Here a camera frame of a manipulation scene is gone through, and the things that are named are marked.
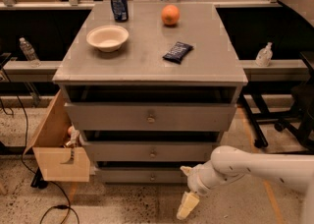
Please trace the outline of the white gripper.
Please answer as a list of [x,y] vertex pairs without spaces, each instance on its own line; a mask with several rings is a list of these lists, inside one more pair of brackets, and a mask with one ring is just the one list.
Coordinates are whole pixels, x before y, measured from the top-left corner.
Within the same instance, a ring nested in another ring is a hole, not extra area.
[[243,177],[242,174],[228,175],[217,171],[211,162],[194,167],[182,166],[181,171],[187,176],[190,192],[184,192],[177,212],[177,218],[184,220],[199,204],[200,196],[207,196],[211,190],[233,183]]

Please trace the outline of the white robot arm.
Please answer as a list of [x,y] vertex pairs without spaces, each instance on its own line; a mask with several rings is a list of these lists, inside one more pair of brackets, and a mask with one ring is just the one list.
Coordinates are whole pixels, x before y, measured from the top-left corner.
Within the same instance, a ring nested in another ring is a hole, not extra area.
[[251,175],[276,182],[305,194],[301,224],[314,224],[314,156],[296,154],[248,153],[232,146],[215,148],[210,159],[194,167],[182,166],[188,192],[177,218],[184,220],[211,190]]

